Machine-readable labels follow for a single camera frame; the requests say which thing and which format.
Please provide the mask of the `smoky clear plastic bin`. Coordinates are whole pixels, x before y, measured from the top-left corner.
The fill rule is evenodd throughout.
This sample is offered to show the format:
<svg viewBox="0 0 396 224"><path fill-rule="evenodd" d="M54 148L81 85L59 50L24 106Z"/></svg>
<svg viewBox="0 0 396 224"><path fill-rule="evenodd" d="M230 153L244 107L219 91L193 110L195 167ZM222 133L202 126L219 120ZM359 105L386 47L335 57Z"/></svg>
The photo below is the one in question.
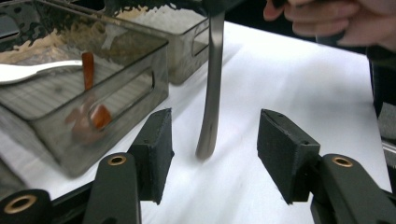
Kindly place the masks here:
<svg viewBox="0 0 396 224"><path fill-rule="evenodd" d="M208 58L209 20L200 0L104 0L104 13L168 41L169 81L181 84Z"/></svg>
<svg viewBox="0 0 396 224"><path fill-rule="evenodd" d="M0 75L5 64L85 52L94 62L90 90L79 66L0 85L0 129L70 176L85 173L167 97L167 42L52 0L0 3Z"/></svg>

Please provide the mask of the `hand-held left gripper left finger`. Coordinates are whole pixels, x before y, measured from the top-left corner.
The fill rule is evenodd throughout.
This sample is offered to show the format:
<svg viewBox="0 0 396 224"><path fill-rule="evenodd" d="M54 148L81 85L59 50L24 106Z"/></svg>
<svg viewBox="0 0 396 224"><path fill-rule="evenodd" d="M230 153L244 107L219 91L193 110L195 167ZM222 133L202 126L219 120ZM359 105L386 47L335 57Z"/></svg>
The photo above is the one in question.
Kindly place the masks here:
<svg viewBox="0 0 396 224"><path fill-rule="evenodd" d="M141 201L160 204L175 155L172 142L172 109L152 113L128 152L134 156Z"/></svg>

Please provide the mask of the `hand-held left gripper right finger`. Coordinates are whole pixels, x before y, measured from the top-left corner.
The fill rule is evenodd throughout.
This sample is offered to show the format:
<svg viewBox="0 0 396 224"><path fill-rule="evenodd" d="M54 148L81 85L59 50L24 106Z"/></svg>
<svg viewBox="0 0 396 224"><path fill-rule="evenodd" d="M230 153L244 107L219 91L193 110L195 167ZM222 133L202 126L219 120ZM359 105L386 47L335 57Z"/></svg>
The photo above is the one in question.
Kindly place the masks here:
<svg viewBox="0 0 396 224"><path fill-rule="evenodd" d="M258 157L287 204L306 202L308 170L318 161L320 144L287 116L263 109Z"/></svg>

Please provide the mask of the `white ceramic spoon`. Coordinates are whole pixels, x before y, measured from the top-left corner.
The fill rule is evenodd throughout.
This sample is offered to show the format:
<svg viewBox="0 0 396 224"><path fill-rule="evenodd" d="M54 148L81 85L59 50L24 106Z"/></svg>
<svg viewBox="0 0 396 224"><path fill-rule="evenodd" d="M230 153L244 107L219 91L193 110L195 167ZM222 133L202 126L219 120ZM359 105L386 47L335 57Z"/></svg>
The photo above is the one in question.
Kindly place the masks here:
<svg viewBox="0 0 396 224"><path fill-rule="evenodd" d="M36 65L0 63L0 85L18 83L35 76L40 71L66 66L82 66L82 60L68 60Z"/></svg>

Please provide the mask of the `red-brown wooden spoon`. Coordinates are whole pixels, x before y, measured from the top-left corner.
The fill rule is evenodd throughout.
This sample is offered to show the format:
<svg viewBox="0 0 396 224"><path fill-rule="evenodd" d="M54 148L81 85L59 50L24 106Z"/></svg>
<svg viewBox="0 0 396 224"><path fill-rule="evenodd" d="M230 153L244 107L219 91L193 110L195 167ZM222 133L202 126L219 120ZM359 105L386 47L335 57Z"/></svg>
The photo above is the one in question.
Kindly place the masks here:
<svg viewBox="0 0 396 224"><path fill-rule="evenodd" d="M81 54L84 91L93 87L94 57L91 52ZM73 124L72 138L83 145L92 144L105 135L105 127L112 120L105 105L97 105L96 97L89 94L80 107L74 108L65 118L66 124Z"/></svg>

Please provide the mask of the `white table sheet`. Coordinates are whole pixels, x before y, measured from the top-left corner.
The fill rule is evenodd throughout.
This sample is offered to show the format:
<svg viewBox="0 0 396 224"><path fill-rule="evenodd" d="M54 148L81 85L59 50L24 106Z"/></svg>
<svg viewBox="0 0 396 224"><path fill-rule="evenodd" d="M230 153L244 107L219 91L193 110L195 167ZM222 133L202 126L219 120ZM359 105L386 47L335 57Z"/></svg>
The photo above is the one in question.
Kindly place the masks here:
<svg viewBox="0 0 396 224"><path fill-rule="evenodd" d="M286 204L258 158L262 109L288 116L322 154L355 159L389 188L365 57L234 23L225 26L224 47L214 154L194 155L205 100L200 69L165 100L175 156L162 201L142 204L143 224L312 224L309 206Z"/></svg>

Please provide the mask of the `metal fork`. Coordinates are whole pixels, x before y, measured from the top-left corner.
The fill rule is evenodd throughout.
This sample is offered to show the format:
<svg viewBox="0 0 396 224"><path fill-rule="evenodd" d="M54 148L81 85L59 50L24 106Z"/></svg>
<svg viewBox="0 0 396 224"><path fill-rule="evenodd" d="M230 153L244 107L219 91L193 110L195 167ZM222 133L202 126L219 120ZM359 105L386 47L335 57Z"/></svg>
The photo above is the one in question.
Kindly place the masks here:
<svg viewBox="0 0 396 224"><path fill-rule="evenodd" d="M195 151L195 156L201 161L205 161L213 155L217 141L224 18L224 12L209 17L209 56L205 111Z"/></svg>

